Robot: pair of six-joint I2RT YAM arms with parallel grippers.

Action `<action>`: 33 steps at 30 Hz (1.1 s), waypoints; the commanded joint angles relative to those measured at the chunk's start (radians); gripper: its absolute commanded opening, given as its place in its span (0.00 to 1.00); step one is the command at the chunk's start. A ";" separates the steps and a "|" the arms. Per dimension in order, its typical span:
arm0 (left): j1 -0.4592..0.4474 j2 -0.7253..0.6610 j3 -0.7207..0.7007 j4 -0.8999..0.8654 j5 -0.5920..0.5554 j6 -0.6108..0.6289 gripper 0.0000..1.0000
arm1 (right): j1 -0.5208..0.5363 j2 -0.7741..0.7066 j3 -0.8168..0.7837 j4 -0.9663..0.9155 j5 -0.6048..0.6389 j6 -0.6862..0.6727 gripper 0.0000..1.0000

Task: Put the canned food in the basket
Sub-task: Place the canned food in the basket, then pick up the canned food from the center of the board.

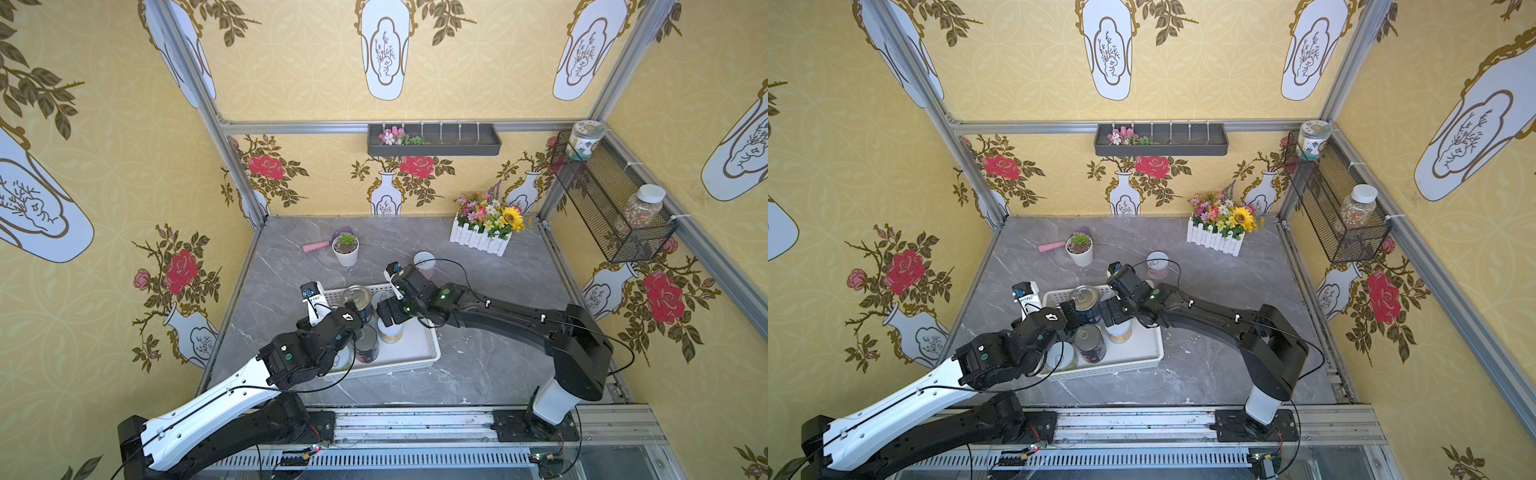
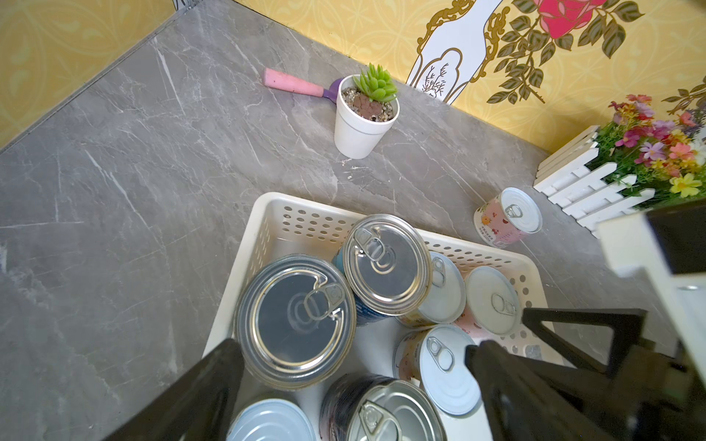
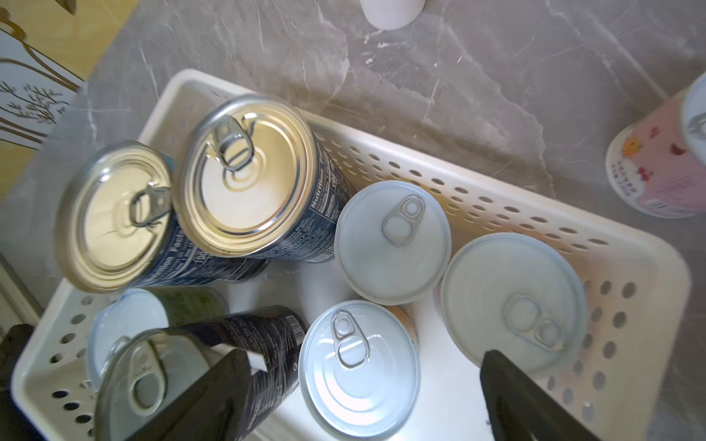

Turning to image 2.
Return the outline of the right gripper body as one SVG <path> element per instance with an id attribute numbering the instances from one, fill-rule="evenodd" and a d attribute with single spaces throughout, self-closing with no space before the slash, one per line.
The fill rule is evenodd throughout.
<path id="1" fill-rule="evenodd" d="M 654 342 L 642 336 L 646 316 L 641 309 L 526 308 L 521 322 L 571 364 L 539 367 L 540 377 L 613 438 L 702 440 L 702 376 L 684 345 L 672 356 L 656 351 Z M 610 329 L 606 362 L 553 332 L 550 323 Z"/>

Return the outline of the yellow small can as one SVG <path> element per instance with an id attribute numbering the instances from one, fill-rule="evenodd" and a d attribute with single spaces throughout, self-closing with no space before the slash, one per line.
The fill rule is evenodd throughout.
<path id="1" fill-rule="evenodd" d="M 396 346 L 393 374 L 417 382 L 446 415 L 465 417 L 481 403 L 479 384 L 465 365 L 466 347 L 474 344 L 455 325 L 408 333 Z"/>
<path id="2" fill-rule="evenodd" d="M 460 270 L 452 261 L 431 252 L 432 279 L 428 296 L 413 312 L 397 317 L 397 321 L 412 329 L 448 325 L 455 322 L 466 305 L 466 288 Z"/>

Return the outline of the pink small can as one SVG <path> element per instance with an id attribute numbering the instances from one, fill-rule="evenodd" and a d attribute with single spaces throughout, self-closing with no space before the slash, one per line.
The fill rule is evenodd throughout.
<path id="1" fill-rule="evenodd" d="M 505 337 L 520 329 L 520 298 L 501 272 L 480 266 L 465 279 L 465 290 L 465 308 L 454 323 L 471 338 Z"/>
<path id="2" fill-rule="evenodd" d="M 508 187 L 475 211 L 474 227 L 488 245 L 507 248 L 538 233 L 542 213 L 527 193 Z"/>

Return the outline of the yellow small can front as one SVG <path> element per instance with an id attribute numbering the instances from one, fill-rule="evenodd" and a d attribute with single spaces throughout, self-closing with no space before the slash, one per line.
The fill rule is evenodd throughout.
<path id="1" fill-rule="evenodd" d="M 396 346 L 393 374 L 417 382 L 446 415 L 465 417 L 481 403 L 479 384 L 465 365 L 466 347 L 474 344 L 455 325 L 408 333 Z"/>

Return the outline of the pink small can back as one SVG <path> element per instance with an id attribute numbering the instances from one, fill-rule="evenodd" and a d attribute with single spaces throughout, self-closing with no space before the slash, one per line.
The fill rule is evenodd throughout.
<path id="1" fill-rule="evenodd" d="M 527 193 L 508 187 L 475 211 L 474 227 L 488 245 L 507 248 L 538 233 L 542 213 Z"/>

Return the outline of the white small can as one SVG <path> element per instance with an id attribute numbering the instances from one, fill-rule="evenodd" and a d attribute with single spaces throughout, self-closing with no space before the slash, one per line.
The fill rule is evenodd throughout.
<path id="1" fill-rule="evenodd" d="M 303 410 L 283 399 L 266 399 L 246 407 L 232 422 L 227 441 L 316 440 Z"/>

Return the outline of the dark tomato tin can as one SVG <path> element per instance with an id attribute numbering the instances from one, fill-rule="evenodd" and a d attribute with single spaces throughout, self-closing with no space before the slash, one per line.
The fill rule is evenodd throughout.
<path id="1" fill-rule="evenodd" d="M 328 389 L 321 405 L 323 440 L 446 440 L 441 416 L 413 383 L 349 373 Z"/>

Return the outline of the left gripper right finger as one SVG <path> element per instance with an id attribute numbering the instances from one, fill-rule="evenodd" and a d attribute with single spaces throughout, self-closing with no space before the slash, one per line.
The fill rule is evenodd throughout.
<path id="1" fill-rule="evenodd" d="M 610 440 L 533 369 L 494 341 L 465 347 L 464 362 L 479 384 L 494 440 Z"/>

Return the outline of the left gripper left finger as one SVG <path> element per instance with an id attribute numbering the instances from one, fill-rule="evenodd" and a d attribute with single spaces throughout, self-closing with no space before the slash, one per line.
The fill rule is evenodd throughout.
<path id="1" fill-rule="evenodd" d="M 107 439 L 226 439 L 244 370 L 239 343 L 222 341 Z"/>

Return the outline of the blue tin can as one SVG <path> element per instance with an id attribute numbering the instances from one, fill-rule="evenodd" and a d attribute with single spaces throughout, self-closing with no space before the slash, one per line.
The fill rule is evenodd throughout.
<path id="1" fill-rule="evenodd" d="M 396 216 L 361 219 L 332 262 L 354 294 L 358 326 L 415 312 L 428 296 L 430 252 L 417 230 Z"/>
<path id="2" fill-rule="evenodd" d="M 343 364 L 356 333 L 355 298 L 333 264 L 286 255 L 250 281 L 233 325 L 249 372 L 274 389 L 297 391 Z"/>

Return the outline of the pink small can front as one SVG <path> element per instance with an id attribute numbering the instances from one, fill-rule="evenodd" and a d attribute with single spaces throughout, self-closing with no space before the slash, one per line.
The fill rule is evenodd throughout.
<path id="1" fill-rule="evenodd" d="M 520 298 L 501 272 L 480 266 L 465 279 L 465 290 L 465 308 L 454 323 L 471 338 L 505 337 L 520 329 Z"/>

